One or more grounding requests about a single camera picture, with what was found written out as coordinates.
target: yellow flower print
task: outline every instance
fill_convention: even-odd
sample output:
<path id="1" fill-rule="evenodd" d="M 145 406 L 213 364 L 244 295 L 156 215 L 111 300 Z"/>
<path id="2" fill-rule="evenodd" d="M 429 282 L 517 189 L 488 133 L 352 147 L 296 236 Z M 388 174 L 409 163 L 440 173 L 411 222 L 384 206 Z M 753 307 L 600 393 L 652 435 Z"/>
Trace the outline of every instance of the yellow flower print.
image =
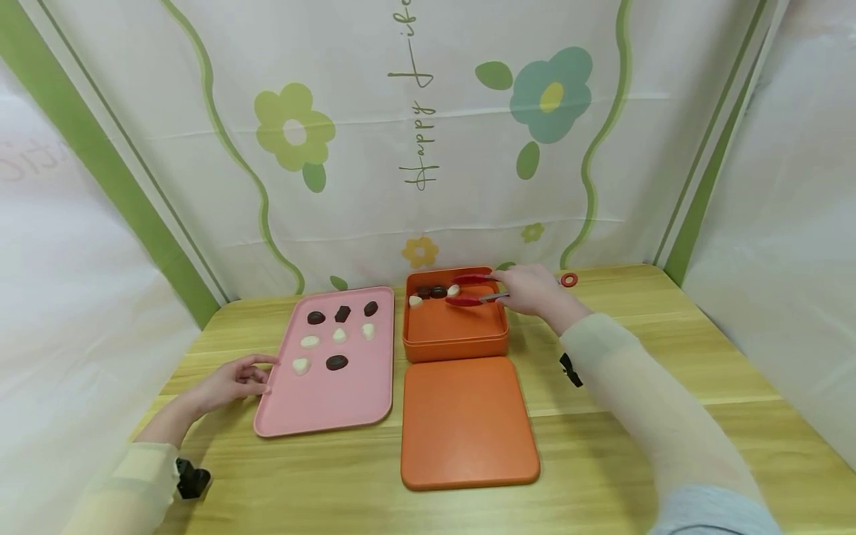
<path id="1" fill-rule="evenodd" d="M 532 241 L 538 241 L 541 239 L 541 234 L 544 233 L 544 226 L 541 223 L 533 223 L 528 225 L 523 232 L 520 233 L 520 236 L 523 237 L 524 243 L 530 243 Z"/>
<path id="2" fill-rule="evenodd" d="M 431 241 L 428 236 L 407 240 L 407 244 L 401 250 L 401 256 L 410 261 L 410 267 L 415 270 L 434 265 L 440 247 Z"/>

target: hand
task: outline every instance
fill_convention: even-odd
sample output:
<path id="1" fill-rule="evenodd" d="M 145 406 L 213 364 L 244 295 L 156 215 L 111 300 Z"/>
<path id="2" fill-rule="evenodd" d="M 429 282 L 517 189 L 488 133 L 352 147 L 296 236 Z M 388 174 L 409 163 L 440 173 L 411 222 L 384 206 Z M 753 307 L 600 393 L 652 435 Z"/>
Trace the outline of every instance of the hand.
<path id="1" fill-rule="evenodd" d="M 559 336 L 591 314 L 541 264 L 513 265 L 506 271 L 494 271 L 491 276 L 504 284 L 509 293 L 497 302 L 515 312 L 541 317 Z"/>
<path id="2" fill-rule="evenodd" d="M 268 372 L 256 365 L 276 364 L 277 361 L 277 357 L 251 354 L 227 362 L 179 397 L 189 403 L 199 419 L 234 400 L 262 395 L 268 389 Z"/>

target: fabric wall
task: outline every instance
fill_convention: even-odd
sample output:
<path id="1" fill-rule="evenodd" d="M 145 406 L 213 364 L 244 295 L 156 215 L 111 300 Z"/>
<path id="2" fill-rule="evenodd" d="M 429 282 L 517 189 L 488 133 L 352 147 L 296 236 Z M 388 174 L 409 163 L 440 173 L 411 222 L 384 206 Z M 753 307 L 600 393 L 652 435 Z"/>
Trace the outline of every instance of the fabric wall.
<path id="1" fill-rule="evenodd" d="M 683 288 L 856 467 L 856 4 L 794 0 Z"/>
<path id="2" fill-rule="evenodd" d="M 55 533 L 199 328 L 3 62 L 0 251 L 0 531 Z"/>
<path id="3" fill-rule="evenodd" d="M 21 5 L 234 299 L 651 260 L 770 3 Z"/>

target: green border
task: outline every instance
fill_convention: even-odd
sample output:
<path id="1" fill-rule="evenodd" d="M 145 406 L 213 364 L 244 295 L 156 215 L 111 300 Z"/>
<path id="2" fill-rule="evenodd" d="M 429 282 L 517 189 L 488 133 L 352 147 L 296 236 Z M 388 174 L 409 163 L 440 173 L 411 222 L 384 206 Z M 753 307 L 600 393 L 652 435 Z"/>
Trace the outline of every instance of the green border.
<path id="1" fill-rule="evenodd" d="M 687 210 L 687 216 L 684 218 L 681 230 L 678 231 L 678 235 L 675 238 L 675 244 L 672 246 L 669 259 L 666 260 L 666 265 L 663 267 L 666 275 L 671 277 L 678 286 L 684 283 L 684 277 L 687 276 L 687 268 L 690 264 L 690 258 L 693 256 L 693 249 L 698 239 L 698 233 L 701 231 L 704 215 L 707 213 L 710 195 L 713 193 L 716 178 L 719 176 L 720 170 L 722 170 L 725 151 L 728 149 L 728 143 L 734 134 L 734 125 L 737 123 L 737 118 L 740 117 L 740 111 L 743 109 L 743 101 L 746 100 L 746 92 L 749 89 L 751 80 L 752 71 L 749 72 L 746 81 L 743 83 L 743 88 L 740 89 L 737 102 L 734 103 L 731 115 L 728 116 L 728 121 L 725 123 L 725 129 L 723 129 L 716 147 L 713 149 L 710 162 L 704 170 L 701 181 L 698 183 L 698 189 Z"/>
<path id="2" fill-rule="evenodd" d="M 0 56 L 98 181 L 199 327 L 205 327 L 220 305 L 15 1 L 0 1 Z"/>
<path id="3" fill-rule="evenodd" d="M 223 286 L 221 286 L 220 282 L 217 280 L 217 276 L 214 275 L 214 271 L 208 265 L 208 262 L 205 260 L 205 257 L 202 255 L 202 252 L 197 247 L 196 242 L 193 241 L 193 237 L 190 235 L 190 232 L 187 231 L 187 228 L 184 226 L 184 222 L 181 220 L 180 217 L 178 217 L 178 212 L 175 210 L 172 203 L 169 202 L 169 198 L 167 198 L 166 193 L 163 192 L 163 189 L 161 188 L 160 184 L 158 183 L 158 180 L 155 178 L 154 174 L 152 173 L 152 170 L 149 169 L 149 166 L 146 164 L 146 161 L 143 159 L 142 155 L 140 155 L 140 151 L 137 150 L 137 147 L 134 145 L 133 141 L 131 140 L 131 136 L 129 136 L 128 132 L 125 131 L 125 128 L 122 126 L 122 123 L 119 121 L 119 118 L 116 116 L 116 113 L 114 113 L 113 109 L 110 107 L 110 104 L 107 103 L 107 99 L 104 98 L 104 95 L 103 95 L 103 93 L 101 93 L 101 90 L 98 89 L 98 85 L 96 85 L 95 80 L 90 76 L 89 71 L 86 70 L 86 66 L 83 64 L 80 57 L 77 55 L 77 52 L 74 51 L 74 48 L 71 46 L 71 43 L 68 41 L 68 38 L 65 36 L 65 33 L 59 27 L 59 24 L 56 23 L 56 19 L 54 18 L 53 14 L 48 9 L 48 7 L 45 5 L 45 0 L 37 0 L 37 2 L 39 3 L 39 6 L 42 8 L 42 11 L 45 12 L 45 16 L 47 16 L 49 21 L 51 21 L 51 25 L 54 27 L 54 30 L 56 30 L 56 34 L 59 35 L 60 39 L 65 44 L 65 47 L 68 49 L 68 52 L 71 54 L 71 57 L 77 63 L 78 68 L 80 68 L 80 71 L 86 77 L 86 81 L 88 81 L 89 85 L 92 86 L 93 91 L 95 91 L 96 96 L 98 96 L 98 100 L 101 101 L 101 105 L 104 106 L 104 108 L 107 110 L 107 113 L 110 115 L 110 118 L 113 120 L 116 127 L 119 129 L 119 133 L 125 139 L 125 142 L 128 143 L 128 146 L 130 147 L 131 152 L 134 153 L 134 156 L 137 158 L 137 161 L 140 162 L 140 166 L 142 167 L 143 172 L 146 173 L 146 176 L 148 177 L 149 181 L 155 187 L 155 190 L 158 192 L 158 195 L 160 196 L 164 205 L 166 205 L 166 208 L 169 211 L 169 214 L 173 217 L 175 222 L 178 224 L 179 230 L 184 235 L 184 237 L 187 239 L 187 243 L 190 244 L 190 247 L 193 249 L 193 252 L 196 254 L 196 257 L 199 259 L 199 262 L 202 264 L 202 267 L 208 273 L 208 276 L 214 282 L 214 285 L 217 286 L 217 290 L 220 292 L 220 295 L 223 297 L 223 300 L 228 302 L 229 297 L 226 295 L 225 290 L 223 290 Z"/>
<path id="4" fill-rule="evenodd" d="M 208 51 L 205 49 L 205 44 L 202 43 L 202 38 L 196 32 L 196 29 L 193 28 L 193 24 L 190 23 L 190 20 L 178 9 L 172 0 L 160 0 L 163 7 L 169 11 L 172 17 L 175 19 L 175 22 L 181 26 L 181 29 L 184 30 L 184 33 L 187 34 L 187 37 L 190 39 L 191 43 L 193 43 L 193 49 L 196 50 L 196 56 L 199 59 L 199 69 L 202 74 L 202 88 L 205 97 L 205 107 L 208 109 L 208 116 L 211 119 L 211 125 L 214 127 L 217 132 L 217 137 L 220 139 L 220 142 L 223 144 L 223 148 L 226 149 L 226 152 L 235 160 L 250 179 L 255 184 L 256 189 L 259 191 L 259 197 L 261 198 L 261 205 L 259 206 L 259 230 L 261 231 L 262 237 L 265 239 L 265 245 L 267 245 L 268 250 L 273 255 L 273 257 L 279 261 L 280 264 L 284 265 L 289 271 L 291 271 L 292 275 L 294 275 L 294 279 L 297 282 L 297 289 L 294 291 L 295 295 L 303 294 L 303 291 L 306 289 L 306 279 L 303 277 L 303 273 L 300 272 L 300 269 L 285 258 L 285 255 L 279 250 L 279 247 L 276 246 L 276 242 L 273 239 L 273 234 L 270 231 L 270 223 L 268 222 L 268 214 L 270 211 L 270 198 L 268 197 L 267 190 L 265 189 L 265 185 L 262 180 L 256 175 L 253 168 L 250 167 L 250 164 L 244 159 L 241 153 L 238 151 L 238 147 L 235 146 L 235 143 L 232 142 L 232 139 L 226 133 L 226 127 L 223 125 L 223 120 L 220 119 L 220 114 L 217 112 L 217 106 L 214 102 L 214 68 L 211 65 L 211 57 L 208 55 Z"/>
<path id="5" fill-rule="evenodd" d="M 687 196 L 690 184 L 693 182 L 693 176 L 695 175 L 696 168 L 701 162 L 704 149 L 707 147 L 710 135 L 713 134 L 713 128 L 719 120 L 719 114 L 722 112 L 722 107 L 725 105 L 728 93 L 731 91 L 731 86 L 734 84 L 734 78 L 737 77 L 737 72 L 740 70 L 740 64 L 743 63 L 743 56 L 746 55 L 746 49 L 749 48 L 749 43 L 752 42 L 752 36 L 755 35 L 755 29 L 758 27 L 758 21 L 761 20 L 761 14 L 764 12 L 764 8 L 766 6 L 767 0 L 758 0 L 758 6 L 755 8 L 755 14 L 752 16 L 752 21 L 749 23 L 749 29 L 746 31 L 746 36 L 743 38 L 743 42 L 740 44 L 740 50 L 737 52 L 737 58 L 734 60 L 734 65 L 731 66 L 728 78 L 725 80 L 725 87 L 722 89 L 722 93 L 719 95 L 719 100 L 716 102 L 716 108 L 713 110 L 713 116 L 710 118 L 707 129 L 704 131 L 704 137 L 702 137 L 701 145 L 698 146 L 698 151 L 693 159 L 693 164 L 690 166 L 690 172 L 687 175 L 687 179 L 684 181 L 684 187 L 681 189 L 678 201 L 675 203 L 675 209 L 672 211 L 672 217 L 669 219 L 669 224 L 666 226 L 666 231 L 663 233 L 663 239 L 660 240 L 660 247 L 657 248 L 657 254 L 654 255 L 654 265 L 657 265 L 660 261 L 660 255 L 663 254 L 663 249 L 666 247 L 666 241 L 669 239 L 672 227 L 675 226 L 675 220 L 678 217 L 678 212 L 681 211 L 681 205 L 684 202 L 684 198 Z M 675 250 L 675 245 L 677 245 L 677 242 L 672 246 L 672 251 Z"/>
<path id="6" fill-rule="evenodd" d="M 606 116 L 606 121 L 600 131 L 594 136 L 585 156 L 583 156 L 583 164 L 580 168 L 580 177 L 583 181 L 583 187 L 586 189 L 586 219 L 583 222 L 583 228 L 580 233 L 574 238 L 565 250 L 562 251 L 562 256 L 559 258 L 559 269 L 566 270 L 568 268 L 568 258 L 577 247 L 581 246 L 591 233 L 591 227 L 594 226 L 594 221 L 597 218 L 597 190 L 594 187 L 594 182 L 591 180 L 591 161 L 594 158 L 595 152 L 612 131 L 612 128 L 618 122 L 621 116 L 621 111 L 624 109 L 624 103 L 627 101 L 627 91 L 630 89 L 630 80 L 633 72 L 632 46 L 630 38 L 627 36 L 627 21 L 629 20 L 631 0 L 621 0 L 618 6 L 618 14 L 615 16 L 615 44 L 618 47 L 618 85 L 615 88 L 615 98 L 612 100 L 612 107 L 609 109 L 609 114 Z"/>

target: red tongs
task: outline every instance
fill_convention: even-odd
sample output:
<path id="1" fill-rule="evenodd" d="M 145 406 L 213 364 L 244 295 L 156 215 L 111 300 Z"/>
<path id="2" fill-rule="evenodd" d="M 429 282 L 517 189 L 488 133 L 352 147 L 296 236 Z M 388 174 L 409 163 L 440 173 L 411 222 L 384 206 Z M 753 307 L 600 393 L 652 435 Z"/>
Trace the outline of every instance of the red tongs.
<path id="1" fill-rule="evenodd" d="M 467 284 L 484 284 L 488 281 L 494 281 L 492 276 L 490 275 L 482 275 L 479 273 L 473 273 L 471 275 L 459 275 L 452 279 L 452 284 L 457 284 L 462 288 Z M 565 273 L 562 275 L 558 282 L 565 288 L 572 288 L 576 286 L 579 278 L 576 273 Z M 499 294 L 489 294 L 482 295 L 480 297 L 476 295 L 450 295 L 446 298 L 446 302 L 453 306 L 479 306 L 484 303 L 492 303 L 500 297 L 508 297 L 508 292 L 500 292 Z"/>

